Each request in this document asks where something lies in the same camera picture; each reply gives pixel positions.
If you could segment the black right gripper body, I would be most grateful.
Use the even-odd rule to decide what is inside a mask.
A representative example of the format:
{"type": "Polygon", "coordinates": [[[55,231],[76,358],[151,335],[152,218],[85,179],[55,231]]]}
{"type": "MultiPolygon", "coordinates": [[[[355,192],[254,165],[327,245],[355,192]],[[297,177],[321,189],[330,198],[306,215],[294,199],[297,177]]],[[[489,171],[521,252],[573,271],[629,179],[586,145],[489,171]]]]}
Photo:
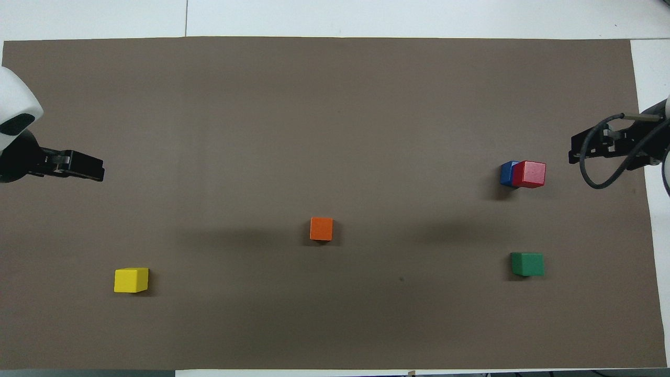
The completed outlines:
{"type": "MultiPolygon", "coordinates": [[[[632,126],[626,131],[626,136],[632,139],[632,146],[636,146],[639,141],[646,138],[648,134],[659,126],[668,118],[668,110],[666,110],[666,103],[659,102],[654,106],[642,112],[643,115],[655,115],[661,119],[658,121],[635,121],[632,126]]],[[[661,161],[665,150],[668,148],[669,131],[668,126],[656,132],[651,138],[641,147],[636,157],[627,166],[627,170],[635,170],[646,165],[651,165],[653,160],[661,161]]]]}

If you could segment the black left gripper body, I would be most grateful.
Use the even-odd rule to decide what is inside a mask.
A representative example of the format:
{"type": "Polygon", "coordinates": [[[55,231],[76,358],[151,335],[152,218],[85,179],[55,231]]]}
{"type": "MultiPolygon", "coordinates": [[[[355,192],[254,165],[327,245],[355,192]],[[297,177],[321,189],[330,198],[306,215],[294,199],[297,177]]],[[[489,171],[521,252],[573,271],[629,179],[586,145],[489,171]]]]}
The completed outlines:
{"type": "Polygon", "coordinates": [[[45,153],[36,137],[24,130],[3,150],[1,155],[1,182],[15,182],[26,175],[43,176],[40,167],[45,153]]]}

